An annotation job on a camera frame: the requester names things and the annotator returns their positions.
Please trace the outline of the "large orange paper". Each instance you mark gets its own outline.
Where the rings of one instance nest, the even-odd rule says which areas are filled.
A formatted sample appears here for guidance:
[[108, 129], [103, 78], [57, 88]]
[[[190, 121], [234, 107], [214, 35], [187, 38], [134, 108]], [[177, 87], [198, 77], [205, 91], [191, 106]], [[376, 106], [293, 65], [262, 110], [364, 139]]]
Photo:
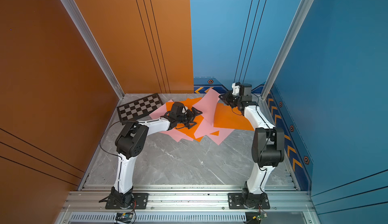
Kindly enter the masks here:
[[218, 103], [214, 115], [214, 127], [254, 131], [250, 122], [227, 105]]

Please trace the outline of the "large curved pink paper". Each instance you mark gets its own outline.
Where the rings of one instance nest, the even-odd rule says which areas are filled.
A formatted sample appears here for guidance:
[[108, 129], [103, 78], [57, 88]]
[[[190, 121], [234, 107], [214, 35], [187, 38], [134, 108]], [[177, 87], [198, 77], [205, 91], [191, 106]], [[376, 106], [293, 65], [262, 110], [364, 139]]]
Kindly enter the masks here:
[[214, 127], [215, 111], [219, 101], [219, 95], [217, 91], [209, 89], [206, 95], [198, 103], [193, 105], [194, 108], [202, 112], [201, 116], [203, 117], [203, 120], [194, 133], [196, 139], [219, 131], [219, 128]]

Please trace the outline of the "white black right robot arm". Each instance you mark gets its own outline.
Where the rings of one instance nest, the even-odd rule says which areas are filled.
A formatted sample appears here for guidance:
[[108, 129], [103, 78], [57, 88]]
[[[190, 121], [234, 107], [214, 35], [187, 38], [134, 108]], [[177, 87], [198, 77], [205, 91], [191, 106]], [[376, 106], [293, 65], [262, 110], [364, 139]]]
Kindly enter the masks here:
[[285, 133], [272, 124], [252, 100], [252, 86], [240, 82], [219, 96], [232, 109], [237, 108], [254, 128], [251, 148], [254, 164], [251, 176], [240, 193], [229, 193], [230, 209], [270, 209], [265, 186], [272, 171], [284, 161]]

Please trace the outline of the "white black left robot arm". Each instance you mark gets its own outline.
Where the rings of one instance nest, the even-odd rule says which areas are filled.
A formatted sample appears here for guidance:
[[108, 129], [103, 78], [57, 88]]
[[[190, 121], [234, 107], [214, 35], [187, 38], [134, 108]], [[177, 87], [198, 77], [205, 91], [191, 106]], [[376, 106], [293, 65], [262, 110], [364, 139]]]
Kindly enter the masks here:
[[196, 117], [203, 112], [195, 107], [187, 108], [181, 102], [175, 102], [170, 111], [157, 120], [139, 122], [130, 121], [124, 125], [115, 141], [118, 156], [118, 173], [115, 184], [108, 197], [100, 202], [105, 202], [106, 209], [132, 209], [135, 208], [133, 195], [133, 173], [135, 162], [142, 152], [147, 136], [158, 132], [167, 132], [181, 124], [184, 128], [191, 129], [197, 123]]

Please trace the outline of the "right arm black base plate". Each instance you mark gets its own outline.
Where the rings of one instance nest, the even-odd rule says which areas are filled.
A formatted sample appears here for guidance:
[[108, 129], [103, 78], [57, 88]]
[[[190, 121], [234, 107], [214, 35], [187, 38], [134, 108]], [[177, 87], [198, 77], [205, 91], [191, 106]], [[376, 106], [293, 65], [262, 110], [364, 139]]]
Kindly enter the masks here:
[[228, 193], [227, 196], [229, 209], [270, 209], [270, 203], [266, 193]]

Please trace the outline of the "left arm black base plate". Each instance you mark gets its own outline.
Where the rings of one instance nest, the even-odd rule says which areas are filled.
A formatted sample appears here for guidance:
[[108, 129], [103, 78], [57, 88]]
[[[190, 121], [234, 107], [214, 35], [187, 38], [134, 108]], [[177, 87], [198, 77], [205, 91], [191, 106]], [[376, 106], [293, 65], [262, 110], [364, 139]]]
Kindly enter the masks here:
[[147, 207], [148, 198], [148, 193], [111, 193], [108, 197], [100, 200], [99, 203], [105, 202], [105, 209], [143, 210]]

